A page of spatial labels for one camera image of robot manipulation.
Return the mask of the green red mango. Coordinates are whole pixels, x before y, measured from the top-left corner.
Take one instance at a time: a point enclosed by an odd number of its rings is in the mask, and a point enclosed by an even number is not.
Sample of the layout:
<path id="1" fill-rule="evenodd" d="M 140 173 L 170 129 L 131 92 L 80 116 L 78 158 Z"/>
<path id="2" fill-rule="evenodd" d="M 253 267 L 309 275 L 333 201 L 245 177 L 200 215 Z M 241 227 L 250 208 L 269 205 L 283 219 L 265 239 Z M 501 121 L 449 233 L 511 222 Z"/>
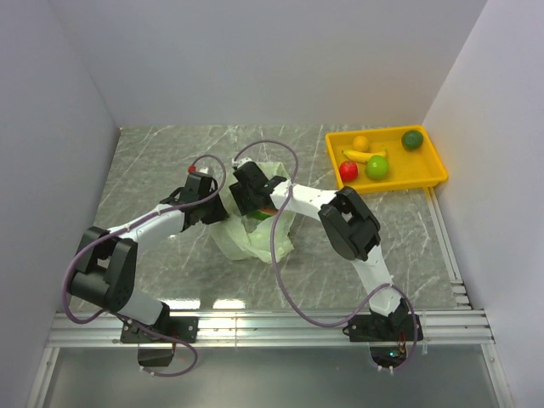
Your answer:
<path id="1" fill-rule="evenodd" d="M 249 218 L 257 221 L 264 221 L 265 219 L 272 218 L 277 214 L 277 210 L 274 208 L 260 208 L 253 210 L 247 214 Z"/>

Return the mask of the pale green plastic bag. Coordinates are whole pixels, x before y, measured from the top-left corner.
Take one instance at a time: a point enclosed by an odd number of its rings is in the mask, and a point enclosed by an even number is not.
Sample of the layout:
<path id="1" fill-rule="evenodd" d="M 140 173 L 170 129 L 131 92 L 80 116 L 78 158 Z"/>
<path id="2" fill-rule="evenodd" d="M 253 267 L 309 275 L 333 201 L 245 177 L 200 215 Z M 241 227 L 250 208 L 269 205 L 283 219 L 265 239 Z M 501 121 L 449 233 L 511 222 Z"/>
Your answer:
<path id="1" fill-rule="evenodd" d="M 278 161 L 258 162 L 259 167 L 270 179 L 275 175 L 290 178 L 283 163 Z M 219 193 L 228 218 L 212 224 L 209 233 L 223 255 L 234 261 L 257 258 L 271 264 L 270 232 L 274 217 L 262 213 L 241 216 L 229 187 L 237 180 L 234 170 L 227 173 L 225 186 Z M 295 214 L 284 210 L 275 227 L 276 261 L 288 255 L 294 246 L 289 237 Z"/>

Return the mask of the red apple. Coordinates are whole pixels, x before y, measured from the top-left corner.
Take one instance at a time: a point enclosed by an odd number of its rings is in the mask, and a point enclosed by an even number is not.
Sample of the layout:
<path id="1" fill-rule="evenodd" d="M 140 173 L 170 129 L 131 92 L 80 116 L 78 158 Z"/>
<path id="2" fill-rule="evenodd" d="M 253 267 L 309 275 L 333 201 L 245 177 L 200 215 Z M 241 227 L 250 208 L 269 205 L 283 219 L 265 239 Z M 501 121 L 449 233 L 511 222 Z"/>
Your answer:
<path id="1" fill-rule="evenodd" d="M 354 161 L 344 161 L 338 168 L 340 179 L 344 183 L 356 180 L 359 176 L 357 164 Z"/>

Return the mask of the yellow banana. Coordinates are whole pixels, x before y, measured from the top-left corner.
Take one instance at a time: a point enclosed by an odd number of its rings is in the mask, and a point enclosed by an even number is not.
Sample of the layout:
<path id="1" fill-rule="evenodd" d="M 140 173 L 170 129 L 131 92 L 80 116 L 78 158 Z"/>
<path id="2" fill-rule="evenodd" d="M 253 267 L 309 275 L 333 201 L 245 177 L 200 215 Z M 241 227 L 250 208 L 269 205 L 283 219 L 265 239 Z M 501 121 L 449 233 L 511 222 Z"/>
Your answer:
<path id="1" fill-rule="evenodd" d="M 359 150 L 353 150 L 353 149 L 346 149 L 346 150 L 342 150 L 342 153 L 350 161 L 361 162 L 361 163 L 367 163 L 374 156 L 380 156 L 382 158 L 387 157 L 386 150 L 380 150 L 376 152 L 366 152 L 366 151 L 359 151 Z"/>

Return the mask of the light green apple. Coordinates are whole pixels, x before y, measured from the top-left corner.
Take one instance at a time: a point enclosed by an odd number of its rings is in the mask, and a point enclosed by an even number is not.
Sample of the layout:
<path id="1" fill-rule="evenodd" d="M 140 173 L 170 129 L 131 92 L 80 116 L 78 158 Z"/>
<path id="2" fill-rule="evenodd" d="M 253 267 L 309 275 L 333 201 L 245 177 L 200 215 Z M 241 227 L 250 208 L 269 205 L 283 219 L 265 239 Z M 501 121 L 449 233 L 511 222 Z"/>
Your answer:
<path id="1" fill-rule="evenodd" d="M 365 165 L 365 175 L 372 180 L 383 180 L 388 176 L 389 163 L 386 158 L 372 157 Z"/>

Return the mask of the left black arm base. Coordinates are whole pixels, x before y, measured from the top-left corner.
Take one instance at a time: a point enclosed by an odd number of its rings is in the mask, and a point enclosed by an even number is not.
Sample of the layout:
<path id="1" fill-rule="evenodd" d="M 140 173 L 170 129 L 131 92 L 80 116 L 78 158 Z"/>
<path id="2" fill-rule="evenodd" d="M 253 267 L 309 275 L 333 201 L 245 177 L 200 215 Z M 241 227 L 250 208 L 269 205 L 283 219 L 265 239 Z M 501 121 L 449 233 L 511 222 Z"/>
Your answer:
<path id="1" fill-rule="evenodd" d="M 198 353 L 193 346 L 196 342 L 199 318 L 195 316 L 167 317 L 153 326 L 123 322 L 120 344 L 136 345 L 137 359 L 143 371 L 158 377 L 176 377 L 191 371 L 198 361 Z M 174 363 L 177 351 L 185 347 L 193 357 L 191 363 L 179 372 L 165 372 Z"/>

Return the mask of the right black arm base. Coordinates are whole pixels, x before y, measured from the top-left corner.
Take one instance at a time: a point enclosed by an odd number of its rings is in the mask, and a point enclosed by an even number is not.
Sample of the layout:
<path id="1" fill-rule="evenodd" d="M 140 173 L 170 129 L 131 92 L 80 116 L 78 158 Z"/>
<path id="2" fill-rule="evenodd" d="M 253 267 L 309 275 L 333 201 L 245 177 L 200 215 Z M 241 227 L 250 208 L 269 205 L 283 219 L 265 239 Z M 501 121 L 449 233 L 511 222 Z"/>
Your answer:
<path id="1" fill-rule="evenodd" d="M 399 321 L 379 314 L 358 314 L 343 328 L 351 343 L 370 343 L 372 362 L 378 370 L 394 372 L 411 356 L 409 345 L 423 340 L 420 318 L 408 314 Z"/>

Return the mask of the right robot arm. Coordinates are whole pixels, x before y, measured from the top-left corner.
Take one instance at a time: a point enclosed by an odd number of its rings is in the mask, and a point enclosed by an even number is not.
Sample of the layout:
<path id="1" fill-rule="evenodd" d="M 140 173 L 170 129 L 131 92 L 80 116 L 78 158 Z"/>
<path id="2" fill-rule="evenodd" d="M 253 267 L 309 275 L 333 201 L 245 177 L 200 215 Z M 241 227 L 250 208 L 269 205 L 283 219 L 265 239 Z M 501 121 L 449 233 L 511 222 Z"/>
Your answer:
<path id="1" fill-rule="evenodd" d="M 229 189 L 241 214 L 268 207 L 276 210 L 269 233 L 271 261 L 281 292 L 300 317 L 315 326 L 342 326 L 368 306 L 371 330 L 378 333 L 380 340 L 393 339 L 407 328 L 413 330 L 413 338 L 417 339 L 417 317 L 411 301 L 393 283 L 383 257 L 380 224 L 354 189 L 320 190 L 279 176 L 267 178 L 259 165 L 249 159 L 235 164 L 234 176 L 236 182 Z M 360 306 L 336 323 L 306 315 L 286 289 L 275 254 L 275 232 L 285 211 L 319 221 L 331 247 L 353 265 L 366 290 Z"/>

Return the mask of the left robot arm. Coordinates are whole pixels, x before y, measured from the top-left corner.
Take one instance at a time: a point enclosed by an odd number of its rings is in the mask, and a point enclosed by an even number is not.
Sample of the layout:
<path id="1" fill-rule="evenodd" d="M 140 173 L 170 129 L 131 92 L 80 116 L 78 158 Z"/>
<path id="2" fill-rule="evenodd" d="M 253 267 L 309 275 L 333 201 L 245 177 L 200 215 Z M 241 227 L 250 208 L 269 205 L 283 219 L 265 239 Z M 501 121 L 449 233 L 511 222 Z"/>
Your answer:
<path id="1" fill-rule="evenodd" d="M 123 318 L 130 328 L 140 327 L 153 342 L 171 337 L 169 306 L 135 288 L 138 255 L 195 224 L 225 220 L 219 187 L 212 175 L 193 171 L 184 186 L 146 214 L 111 229 L 87 229 L 63 282 L 65 314 L 77 324 L 91 321 L 70 311 L 67 296 L 72 295 Z"/>

